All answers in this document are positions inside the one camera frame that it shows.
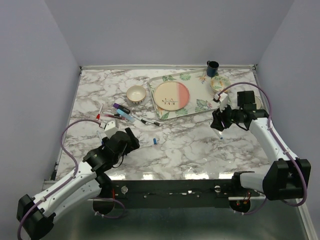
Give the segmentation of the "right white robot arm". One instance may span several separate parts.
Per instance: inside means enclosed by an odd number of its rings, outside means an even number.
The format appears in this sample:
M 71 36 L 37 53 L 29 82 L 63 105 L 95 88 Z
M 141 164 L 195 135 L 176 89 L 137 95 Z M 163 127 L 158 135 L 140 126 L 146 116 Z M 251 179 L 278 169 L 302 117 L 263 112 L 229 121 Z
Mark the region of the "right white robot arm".
M 241 196 L 248 189 L 262 193 L 270 201 L 306 199 L 311 164 L 307 159 L 299 158 L 284 143 L 277 133 L 270 115 L 264 109 L 258 109 L 253 91 L 238 92 L 238 108 L 229 105 L 225 93 L 215 94 L 213 100 L 219 104 L 212 113 L 212 129 L 222 132 L 231 125 L 237 125 L 251 132 L 260 143 L 270 162 L 265 173 L 252 171 L 237 172 L 230 183 L 230 191 Z

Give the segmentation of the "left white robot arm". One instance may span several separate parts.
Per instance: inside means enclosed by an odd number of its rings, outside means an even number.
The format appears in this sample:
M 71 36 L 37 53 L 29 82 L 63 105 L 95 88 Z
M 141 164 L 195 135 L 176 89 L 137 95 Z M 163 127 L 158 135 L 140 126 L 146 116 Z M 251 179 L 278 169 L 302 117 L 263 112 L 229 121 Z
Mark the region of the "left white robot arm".
M 114 197 L 112 180 L 106 171 L 114 168 L 123 157 L 140 147 L 139 140 L 127 127 L 106 136 L 101 146 L 90 150 L 74 170 L 51 187 L 18 201 L 18 239 L 25 230 L 32 240 L 40 240 L 54 227 L 62 213 L 91 198 Z

